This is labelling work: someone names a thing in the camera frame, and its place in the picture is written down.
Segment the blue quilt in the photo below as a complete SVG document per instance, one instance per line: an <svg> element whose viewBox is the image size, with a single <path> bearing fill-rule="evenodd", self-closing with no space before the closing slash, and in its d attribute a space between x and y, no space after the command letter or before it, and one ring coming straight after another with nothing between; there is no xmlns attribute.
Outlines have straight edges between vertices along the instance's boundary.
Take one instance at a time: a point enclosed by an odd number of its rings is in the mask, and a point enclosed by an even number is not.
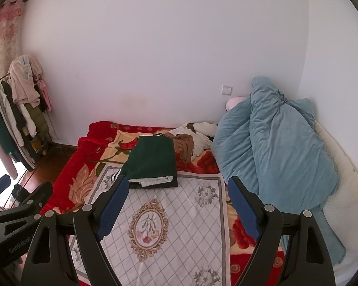
<svg viewBox="0 0 358 286"><path fill-rule="evenodd" d="M218 123L211 151L224 179L238 177L263 203L293 214L310 210L337 265L346 249L322 209L339 175L314 128L309 99L288 99L267 77L255 77L250 96Z"/></svg>

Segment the pink pillow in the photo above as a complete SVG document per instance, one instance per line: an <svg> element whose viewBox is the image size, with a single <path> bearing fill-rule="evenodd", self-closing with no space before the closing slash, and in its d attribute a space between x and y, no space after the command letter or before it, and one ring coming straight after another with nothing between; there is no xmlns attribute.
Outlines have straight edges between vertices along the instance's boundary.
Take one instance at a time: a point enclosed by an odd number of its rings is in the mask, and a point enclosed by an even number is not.
<svg viewBox="0 0 358 286"><path fill-rule="evenodd" d="M226 111L229 112L232 110L233 107L238 105L239 103L242 103L243 101L246 101L247 97L244 96L238 96L238 97L232 97L226 102Z"/></svg>

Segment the brown white clothes pile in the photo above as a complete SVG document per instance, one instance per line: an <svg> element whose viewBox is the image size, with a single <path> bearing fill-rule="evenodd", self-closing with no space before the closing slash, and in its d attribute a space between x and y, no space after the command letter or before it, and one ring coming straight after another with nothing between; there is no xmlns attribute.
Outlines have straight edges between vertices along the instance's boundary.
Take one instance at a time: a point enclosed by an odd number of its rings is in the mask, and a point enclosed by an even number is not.
<svg viewBox="0 0 358 286"><path fill-rule="evenodd" d="M211 148L216 130L215 123L187 123L162 134L174 141L174 151L184 163L189 163Z"/></svg>

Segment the white wall switch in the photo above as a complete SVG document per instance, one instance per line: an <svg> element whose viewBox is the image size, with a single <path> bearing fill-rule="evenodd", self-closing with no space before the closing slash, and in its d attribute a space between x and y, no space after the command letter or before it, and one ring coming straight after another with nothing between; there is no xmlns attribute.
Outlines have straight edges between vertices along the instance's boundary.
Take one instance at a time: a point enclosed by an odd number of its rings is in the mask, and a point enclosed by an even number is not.
<svg viewBox="0 0 358 286"><path fill-rule="evenodd" d="M224 85L222 87L222 95L230 96L232 94L233 87Z"/></svg>

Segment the red floral blanket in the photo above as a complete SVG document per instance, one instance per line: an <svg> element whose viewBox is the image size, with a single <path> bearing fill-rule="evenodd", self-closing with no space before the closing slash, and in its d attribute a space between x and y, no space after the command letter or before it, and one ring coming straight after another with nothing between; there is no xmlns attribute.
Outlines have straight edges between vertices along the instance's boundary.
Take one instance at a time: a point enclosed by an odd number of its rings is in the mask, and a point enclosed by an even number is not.
<svg viewBox="0 0 358 286"><path fill-rule="evenodd" d="M77 150L61 170L53 184L53 194L42 212L54 210L67 213L80 208L85 197L94 187L105 164L126 162L140 135L168 132L166 127L139 127L98 121L90 124L88 134L79 139ZM230 232L230 277L236 285L254 246L246 234L230 201L227 202L228 228Z"/></svg>

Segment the white checkered floral cloth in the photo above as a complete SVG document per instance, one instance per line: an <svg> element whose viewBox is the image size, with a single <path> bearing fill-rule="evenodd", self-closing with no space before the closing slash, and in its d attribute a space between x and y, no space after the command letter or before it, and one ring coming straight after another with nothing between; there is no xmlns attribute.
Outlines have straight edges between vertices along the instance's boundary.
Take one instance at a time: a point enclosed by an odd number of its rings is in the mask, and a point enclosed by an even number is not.
<svg viewBox="0 0 358 286"><path fill-rule="evenodd" d="M101 241L122 285L230 285L223 178L179 172L177 181L130 190Z"/></svg>

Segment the white mattress pad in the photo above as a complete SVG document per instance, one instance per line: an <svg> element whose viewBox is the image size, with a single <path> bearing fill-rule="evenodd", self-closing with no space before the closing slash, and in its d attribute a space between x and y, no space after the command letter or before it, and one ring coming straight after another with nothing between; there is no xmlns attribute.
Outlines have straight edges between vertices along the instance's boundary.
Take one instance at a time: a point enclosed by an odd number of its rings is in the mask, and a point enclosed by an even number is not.
<svg viewBox="0 0 358 286"><path fill-rule="evenodd" d="M333 266L336 284L346 285L358 270L358 171L337 141L318 122L315 131L322 138L339 176L336 192L328 197L323 213L346 249L343 261Z"/></svg>

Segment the green white varsity jacket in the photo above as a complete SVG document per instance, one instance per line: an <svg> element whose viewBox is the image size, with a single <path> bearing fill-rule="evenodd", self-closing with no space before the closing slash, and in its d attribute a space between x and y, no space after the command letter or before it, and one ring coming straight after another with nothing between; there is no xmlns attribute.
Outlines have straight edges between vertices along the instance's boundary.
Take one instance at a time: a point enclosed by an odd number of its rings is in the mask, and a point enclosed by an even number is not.
<svg viewBox="0 0 358 286"><path fill-rule="evenodd" d="M174 143L164 135L141 136L119 172L132 188L175 188L178 186Z"/></svg>

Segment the clothes rack with garments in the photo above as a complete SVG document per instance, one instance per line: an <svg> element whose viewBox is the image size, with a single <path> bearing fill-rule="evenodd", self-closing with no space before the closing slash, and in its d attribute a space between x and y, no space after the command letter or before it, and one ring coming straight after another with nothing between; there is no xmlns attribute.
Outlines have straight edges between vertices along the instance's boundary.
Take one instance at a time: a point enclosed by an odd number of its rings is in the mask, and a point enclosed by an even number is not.
<svg viewBox="0 0 358 286"><path fill-rule="evenodd" d="M33 171L52 145L45 112L50 112L42 67L31 55L15 58L0 78L0 161L11 179L20 163Z"/></svg>

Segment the pink curtain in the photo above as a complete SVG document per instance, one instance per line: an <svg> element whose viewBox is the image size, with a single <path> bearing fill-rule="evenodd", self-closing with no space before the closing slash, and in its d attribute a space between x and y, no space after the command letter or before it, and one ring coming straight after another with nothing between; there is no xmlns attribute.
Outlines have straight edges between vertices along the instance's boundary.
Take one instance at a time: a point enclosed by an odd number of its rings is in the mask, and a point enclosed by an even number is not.
<svg viewBox="0 0 358 286"><path fill-rule="evenodd" d="M0 8L0 78L21 54L21 22L27 0L11 0Z"/></svg>

